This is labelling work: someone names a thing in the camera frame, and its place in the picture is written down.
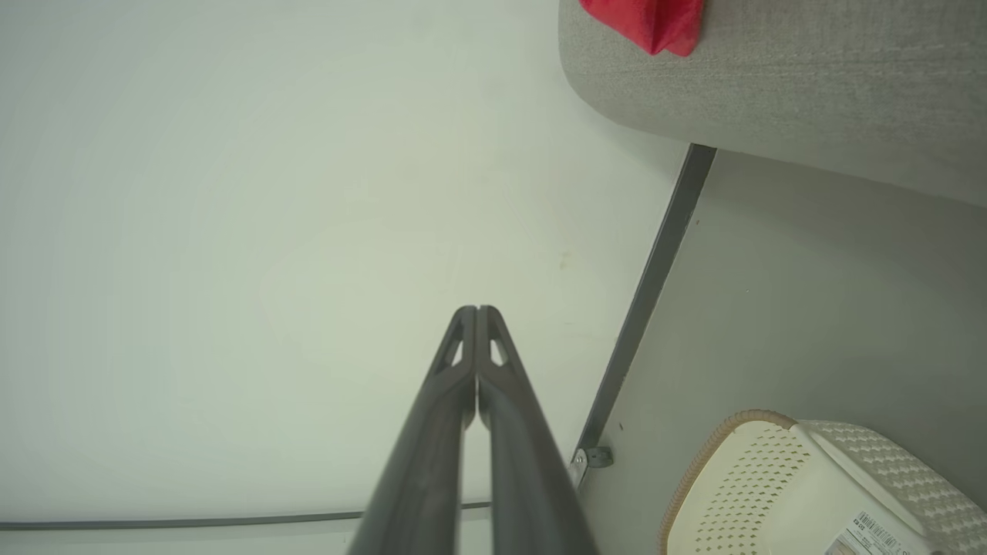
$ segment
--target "barcode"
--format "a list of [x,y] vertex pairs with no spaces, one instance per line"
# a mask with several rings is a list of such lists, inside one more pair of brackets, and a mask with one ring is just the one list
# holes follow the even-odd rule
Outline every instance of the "barcode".
[[883,543],[885,546],[893,549],[898,544],[898,540],[894,539],[891,532],[885,530],[883,526],[874,521],[874,519],[867,513],[861,513],[860,516],[857,517],[857,520],[859,520],[861,524],[866,526],[867,529],[871,531],[873,537],[875,537],[877,541]]

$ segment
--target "gray floor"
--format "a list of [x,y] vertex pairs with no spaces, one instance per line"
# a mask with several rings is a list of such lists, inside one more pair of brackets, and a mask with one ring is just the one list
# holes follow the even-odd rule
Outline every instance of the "gray floor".
[[721,152],[582,496],[606,555],[655,552],[734,412],[868,426],[987,507],[987,209]]

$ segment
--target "red cloth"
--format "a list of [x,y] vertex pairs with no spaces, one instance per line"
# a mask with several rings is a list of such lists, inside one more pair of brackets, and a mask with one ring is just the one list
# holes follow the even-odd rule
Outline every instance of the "red cloth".
[[699,41],[703,0],[579,0],[589,15],[655,55],[687,56]]

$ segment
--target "gray trim strip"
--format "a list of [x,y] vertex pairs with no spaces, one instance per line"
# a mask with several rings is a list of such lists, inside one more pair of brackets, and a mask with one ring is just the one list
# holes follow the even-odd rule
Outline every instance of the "gray trim strip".
[[[484,509],[490,502],[464,503],[465,509]],[[323,513],[318,515],[247,516],[243,518],[182,518],[175,520],[83,520],[77,522],[0,522],[3,530],[132,530],[148,528],[199,528],[203,526],[253,526],[257,524],[288,524],[347,520],[360,518],[361,512]]]
[[710,173],[710,166],[713,165],[716,155],[715,148],[700,144],[689,145],[685,162],[682,163],[682,170],[672,191],[672,198],[668,202],[668,209],[654,238],[651,254],[647,257],[645,271],[641,275],[641,281],[638,282],[638,290],[634,293],[631,308],[624,320],[624,327],[617,337],[617,345],[610,355],[610,362],[603,374],[600,388],[596,391],[596,399],[593,400],[593,406],[589,410],[586,425],[582,429],[578,445],[580,449],[597,446],[603,436],[603,428],[617,402],[617,395],[624,385],[627,372],[631,369],[631,362],[638,353],[638,346],[645,336],[647,322],[651,319],[658,296],[665,286],[665,280],[672,269],[672,262],[675,260],[675,254],[678,253],[682,237],[689,228],[692,212],[696,209],[696,202],[699,201],[699,194],[703,190],[706,176]]

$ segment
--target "gray sofa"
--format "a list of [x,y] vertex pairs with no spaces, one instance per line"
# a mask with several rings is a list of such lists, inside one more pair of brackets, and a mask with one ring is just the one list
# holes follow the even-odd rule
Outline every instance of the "gray sofa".
[[982,0],[708,0],[686,58],[562,0],[560,50],[629,127],[987,204]]

